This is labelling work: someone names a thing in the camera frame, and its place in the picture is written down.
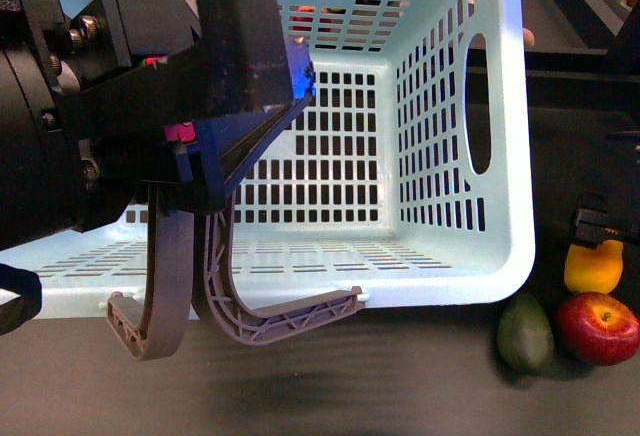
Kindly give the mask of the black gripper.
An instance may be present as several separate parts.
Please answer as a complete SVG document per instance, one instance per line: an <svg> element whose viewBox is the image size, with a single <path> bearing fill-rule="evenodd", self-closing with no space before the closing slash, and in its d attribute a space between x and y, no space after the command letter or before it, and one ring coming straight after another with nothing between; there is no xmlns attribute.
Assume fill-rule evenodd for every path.
<svg viewBox="0 0 640 436"><path fill-rule="evenodd" d="M170 127L199 22L185 0L1 0L1 246L115 222L151 182L190 179Z"/></svg>

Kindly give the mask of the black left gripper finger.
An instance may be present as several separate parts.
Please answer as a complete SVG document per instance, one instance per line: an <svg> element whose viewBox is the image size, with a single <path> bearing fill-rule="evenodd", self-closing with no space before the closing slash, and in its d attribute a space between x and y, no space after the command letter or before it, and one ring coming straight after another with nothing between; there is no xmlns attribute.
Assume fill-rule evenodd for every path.
<svg viewBox="0 0 640 436"><path fill-rule="evenodd" d="M315 95L309 45L283 34L277 0L196 0L203 88L187 147L190 182L167 185L181 211L221 211L254 164Z"/></svg>

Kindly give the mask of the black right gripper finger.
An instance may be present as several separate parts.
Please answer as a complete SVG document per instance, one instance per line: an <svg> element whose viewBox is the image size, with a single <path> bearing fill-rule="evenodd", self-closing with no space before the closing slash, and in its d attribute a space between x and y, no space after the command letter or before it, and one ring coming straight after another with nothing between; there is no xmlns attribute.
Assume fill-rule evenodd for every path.
<svg viewBox="0 0 640 436"><path fill-rule="evenodd" d="M639 245L639 220L620 217L609 211L606 198L582 193L572 214L572 242L595 249L605 241Z"/></svg>

